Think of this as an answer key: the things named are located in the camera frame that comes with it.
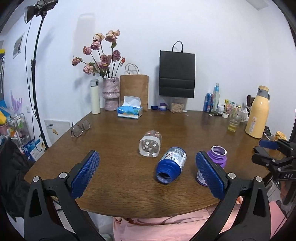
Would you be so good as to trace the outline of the wooden chair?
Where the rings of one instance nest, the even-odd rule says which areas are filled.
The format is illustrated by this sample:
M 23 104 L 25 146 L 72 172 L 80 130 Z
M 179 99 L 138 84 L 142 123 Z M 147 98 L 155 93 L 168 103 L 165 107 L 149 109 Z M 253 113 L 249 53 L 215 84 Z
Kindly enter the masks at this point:
M 250 94 L 247 96 L 247 102 L 246 102 L 247 109 L 249 109 L 249 110 L 251 109 L 254 99 L 255 98 L 252 97 Z

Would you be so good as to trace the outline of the glass of yellow liquid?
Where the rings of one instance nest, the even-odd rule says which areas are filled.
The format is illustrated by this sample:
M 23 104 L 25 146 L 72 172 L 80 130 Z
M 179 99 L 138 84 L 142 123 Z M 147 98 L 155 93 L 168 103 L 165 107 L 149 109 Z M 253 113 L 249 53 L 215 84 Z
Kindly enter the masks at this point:
M 239 114 L 234 114 L 234 115 L 230 116 L 228 130 L 231 132 L 236 132 L 237 127 L 239 126 L 240 122 L 241 122 L 241 117 Z

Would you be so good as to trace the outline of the dried pink flowers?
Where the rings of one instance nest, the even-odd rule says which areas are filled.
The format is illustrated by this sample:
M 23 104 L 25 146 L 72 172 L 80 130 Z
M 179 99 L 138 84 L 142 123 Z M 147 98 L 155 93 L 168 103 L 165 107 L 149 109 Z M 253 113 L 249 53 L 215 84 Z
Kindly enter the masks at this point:
M 102 78 L 115 78 L 119 67 L 125 63 L 125 57 L 116 49 L 120 30 L 109 30 L 105 35 L 94 34 L 89 46 L 84 46 L 82 53 L 90 56 L 87 62 L 81 57 L 73 57 L 71 64 L 83 64 L 82 71 L 87 75 L 98 74 Z

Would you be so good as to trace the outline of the white booklet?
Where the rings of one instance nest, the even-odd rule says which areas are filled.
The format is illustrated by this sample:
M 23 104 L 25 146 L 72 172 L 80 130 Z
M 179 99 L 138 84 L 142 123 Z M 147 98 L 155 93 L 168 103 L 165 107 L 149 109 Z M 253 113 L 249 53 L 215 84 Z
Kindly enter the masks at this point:
M 64 120 L 45 120 L 50 143 L 53 145 L 70 128 L 70 122 Z

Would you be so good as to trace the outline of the purple supplement bottle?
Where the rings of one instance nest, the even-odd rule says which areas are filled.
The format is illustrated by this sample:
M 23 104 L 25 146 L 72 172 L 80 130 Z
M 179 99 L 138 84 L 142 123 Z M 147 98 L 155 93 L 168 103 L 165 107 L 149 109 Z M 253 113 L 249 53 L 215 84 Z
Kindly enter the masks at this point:
M 215 164 L 220 165 L 223 169 L 225 168 L 227 162 L 227 150 L 224 147 L 212 146 L 211 149 L 208 150 L 207 155 Z M 196 174 L 196 180 L 202 186 L 207 186 L 207 183 L 199 170 Z

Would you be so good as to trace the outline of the cream thermos bottle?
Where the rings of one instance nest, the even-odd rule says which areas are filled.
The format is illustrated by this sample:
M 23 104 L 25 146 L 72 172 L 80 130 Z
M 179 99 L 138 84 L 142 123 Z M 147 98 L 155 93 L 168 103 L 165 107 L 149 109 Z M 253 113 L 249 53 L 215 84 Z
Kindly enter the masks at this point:
M 93 79 L 90 82 L 90 97 L 92 114 L 100 114 L 100 91 L 98 79 Z

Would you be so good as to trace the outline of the blue tissue box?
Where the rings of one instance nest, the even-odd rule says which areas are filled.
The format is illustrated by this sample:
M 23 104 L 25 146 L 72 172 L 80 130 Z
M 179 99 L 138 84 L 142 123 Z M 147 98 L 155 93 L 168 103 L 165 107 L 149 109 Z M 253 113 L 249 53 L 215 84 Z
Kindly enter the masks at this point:
M 142 116 L 142 106 L 139 97 L 125 96 L 122 106 L 117 108 L 117 116 L 138 120 Z

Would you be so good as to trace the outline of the yellow thermos jug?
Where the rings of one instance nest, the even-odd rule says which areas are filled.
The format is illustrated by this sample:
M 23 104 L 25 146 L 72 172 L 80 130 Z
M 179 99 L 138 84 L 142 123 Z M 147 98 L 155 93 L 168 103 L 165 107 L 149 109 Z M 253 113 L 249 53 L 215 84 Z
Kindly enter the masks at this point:
M 245 132 L 253 138 L 262 138 L 269 113 L 269 88 L 259 85 L 252 103 Z

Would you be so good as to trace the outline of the blue supplement bottle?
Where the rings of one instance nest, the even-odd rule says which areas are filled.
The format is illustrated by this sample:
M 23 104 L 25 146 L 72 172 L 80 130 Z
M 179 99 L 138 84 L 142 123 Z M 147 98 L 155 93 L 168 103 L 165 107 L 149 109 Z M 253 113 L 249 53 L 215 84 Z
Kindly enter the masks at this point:
M 157 164 L 156 179 L 162 184 L 172 183 L 182 173 L 186 160 L 187 154 L 182 148 L 171 147 Z

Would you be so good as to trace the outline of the brown paper bag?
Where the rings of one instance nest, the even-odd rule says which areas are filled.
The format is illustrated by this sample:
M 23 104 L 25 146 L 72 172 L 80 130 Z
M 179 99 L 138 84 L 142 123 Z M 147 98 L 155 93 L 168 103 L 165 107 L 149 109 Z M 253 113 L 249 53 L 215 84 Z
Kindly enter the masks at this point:
M 139 97 L 143 111 L 148 110 L 149 76 L 140 74 L 138 66 L 127 63 L 126 75 L 120 76 L 120 103 L 123 104 L 125 96 Z

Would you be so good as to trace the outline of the eyeglasses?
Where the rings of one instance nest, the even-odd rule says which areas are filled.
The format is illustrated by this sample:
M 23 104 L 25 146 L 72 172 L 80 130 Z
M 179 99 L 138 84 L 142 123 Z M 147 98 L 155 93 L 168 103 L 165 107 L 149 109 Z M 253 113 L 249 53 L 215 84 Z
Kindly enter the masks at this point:
M 84 132 L 88 131 L 91 128 L 91 124 L 88 120 L 84 120 L 81 125 L 74 125 L 70 128 L 71 137 L 80 137 Z

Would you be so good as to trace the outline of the clear plastic bottle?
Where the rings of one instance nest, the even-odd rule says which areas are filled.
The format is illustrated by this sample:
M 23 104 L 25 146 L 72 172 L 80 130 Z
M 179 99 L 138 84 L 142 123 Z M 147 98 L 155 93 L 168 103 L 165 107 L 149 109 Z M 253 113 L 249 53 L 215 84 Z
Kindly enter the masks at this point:
M 162 135 L 156 130 L 150 130 L 139 141 L 138 150 L 144 157 L 155 158 L 161 149 Z

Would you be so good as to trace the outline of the colourful snack bags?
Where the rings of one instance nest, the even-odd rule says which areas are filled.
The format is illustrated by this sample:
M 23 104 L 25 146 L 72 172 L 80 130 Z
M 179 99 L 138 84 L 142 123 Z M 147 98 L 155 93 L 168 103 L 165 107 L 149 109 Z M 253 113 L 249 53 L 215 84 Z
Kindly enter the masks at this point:
M 229 99 L 225 100 L 224 106 L 224 112 L 227 113 L 229 116 L 238 114 L 239 110 L 241 109 L 241 106 L 239 104 L 230 101 Z

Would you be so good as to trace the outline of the storage rack with clutter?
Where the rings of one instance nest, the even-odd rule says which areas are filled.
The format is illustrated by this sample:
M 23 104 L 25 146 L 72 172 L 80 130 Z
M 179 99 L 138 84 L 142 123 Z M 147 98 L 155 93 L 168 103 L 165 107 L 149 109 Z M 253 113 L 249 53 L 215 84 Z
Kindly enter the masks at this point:
M 1 135 L 10 138 L 31 161 L 38 161 L 44 154 L 42 138 L 32 137 L 25 115 L 21 112 L 23 99 L 11 95 L 11 105 L 1 100 Z

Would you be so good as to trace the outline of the pink ceramic vase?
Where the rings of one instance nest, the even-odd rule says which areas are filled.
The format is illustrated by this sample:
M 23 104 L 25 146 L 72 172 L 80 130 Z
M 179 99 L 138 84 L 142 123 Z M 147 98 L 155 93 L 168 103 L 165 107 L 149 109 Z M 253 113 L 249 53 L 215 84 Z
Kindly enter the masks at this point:
M 118 77 L 103 79 L 102 95 L 105 99 L 104 109 L 107 111 L 117 110 L 120 100 L 120 80 Z

